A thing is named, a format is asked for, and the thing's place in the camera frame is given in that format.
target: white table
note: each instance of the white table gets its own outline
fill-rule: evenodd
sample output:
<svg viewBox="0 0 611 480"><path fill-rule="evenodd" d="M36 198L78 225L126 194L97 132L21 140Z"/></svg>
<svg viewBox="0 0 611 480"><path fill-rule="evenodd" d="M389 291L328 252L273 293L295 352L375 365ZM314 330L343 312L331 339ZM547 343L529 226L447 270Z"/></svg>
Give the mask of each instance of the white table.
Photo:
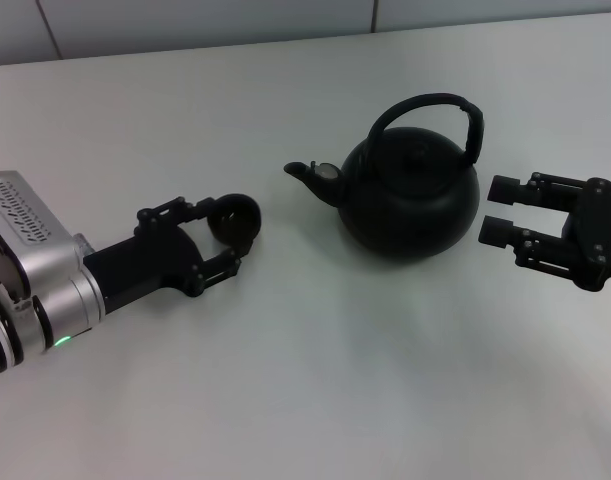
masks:
<svg viewBox="0 0 611 480"><path fill-rule="evenodd" d="M340 165L440 91L485 114L483 199L461 243L400 268L282 167ZM461 145L467 124L400 123ZM485 201L494 174L611 179L611 14L0 67L0 169L96 248L178 195L264 215L235 279L0 375L0 480L611 479L611 280L590 294L477 243L485 214L565 218Z"/></svg>

